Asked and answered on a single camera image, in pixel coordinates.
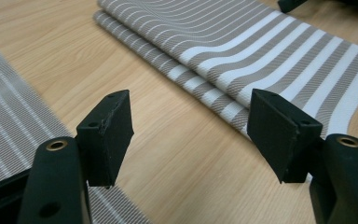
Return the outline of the grey white striped cloth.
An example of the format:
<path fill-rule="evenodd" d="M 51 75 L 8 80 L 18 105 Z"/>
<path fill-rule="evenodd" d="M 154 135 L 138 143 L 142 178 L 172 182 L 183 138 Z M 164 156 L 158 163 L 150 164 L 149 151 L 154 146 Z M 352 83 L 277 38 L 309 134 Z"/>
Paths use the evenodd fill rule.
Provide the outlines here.
<path fill-rule="evenodd" d="M 116 184 L 89 185 L 76 136 L 0 54 L 0 224 L 150 224 Z"/>
<path fill-rule="evenodd" d="M 216 88 L 204 77 L 197 75 L 191 69 L 137 35 L 107 12 L 98 10 L 94 13 L 93 19 L 108 34 L 147 61 L 170 81 L 202 102 L 236 131 L 248 137 L 246 129 L 249 110 L 247 108 Z"/>
<path fill-rule="evenodd" d="M 358 45 L 258 0 L 97 0 L 134 33 L 249 110 L 271 91 L 350 134 L 358 109 Z"/>

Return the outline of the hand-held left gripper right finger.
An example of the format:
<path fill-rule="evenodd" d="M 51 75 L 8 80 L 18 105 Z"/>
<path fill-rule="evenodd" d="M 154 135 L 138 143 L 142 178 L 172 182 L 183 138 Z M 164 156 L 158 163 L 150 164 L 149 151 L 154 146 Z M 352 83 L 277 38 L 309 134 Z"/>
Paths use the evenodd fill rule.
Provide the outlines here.
<path fill-rule="evenodd" d="M 279 94 L 253 89 L 247 134 L 280 182 L 303 183 L 323 125 Z"/>

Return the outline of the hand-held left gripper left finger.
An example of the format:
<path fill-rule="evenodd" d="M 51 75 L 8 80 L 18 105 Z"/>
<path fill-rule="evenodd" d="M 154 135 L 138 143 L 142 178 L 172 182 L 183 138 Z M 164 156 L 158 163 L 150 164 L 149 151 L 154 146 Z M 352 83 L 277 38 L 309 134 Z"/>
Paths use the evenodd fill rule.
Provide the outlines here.
<path fill-rule="evenodd" d="M 133 136 L 130 92 L 106 95 L 77 125 L 76 131 L 89 185 L 114 186 Z"/>

